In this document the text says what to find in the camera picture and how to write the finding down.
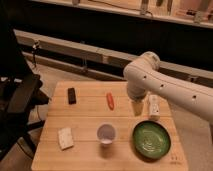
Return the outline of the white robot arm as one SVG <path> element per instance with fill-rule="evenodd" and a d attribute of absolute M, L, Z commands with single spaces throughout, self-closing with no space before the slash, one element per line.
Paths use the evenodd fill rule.
<path fill-rule="evenodd" d="M 125 66 L 129 98 L 141 101 L 151 91 L 213 124 L 213 88 L 167 76 L 159 67 L 160 58 L 151 51 Z"/>

